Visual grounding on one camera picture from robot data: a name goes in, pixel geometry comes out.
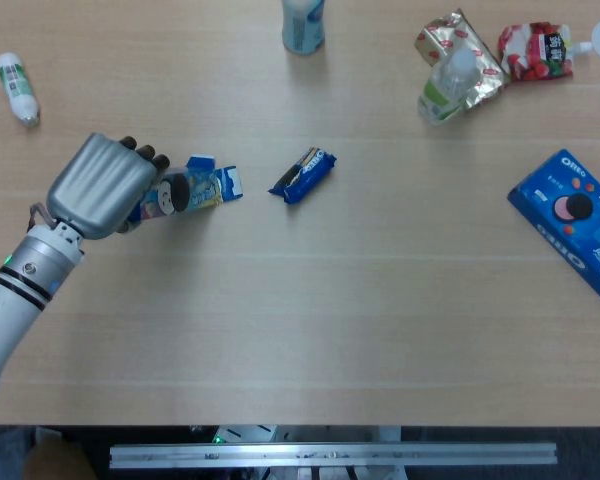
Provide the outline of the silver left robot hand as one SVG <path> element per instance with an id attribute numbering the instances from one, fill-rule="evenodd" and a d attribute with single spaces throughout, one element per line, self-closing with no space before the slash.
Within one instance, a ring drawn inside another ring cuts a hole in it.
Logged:
<path id="1" fill-rule="evenodd" d="M 126 136 L 92 133 L 52 183 L 46 207 L 51 217 L 100 240 L 123 229 L 145 193 L 170 166 L 150 145 Z"/>

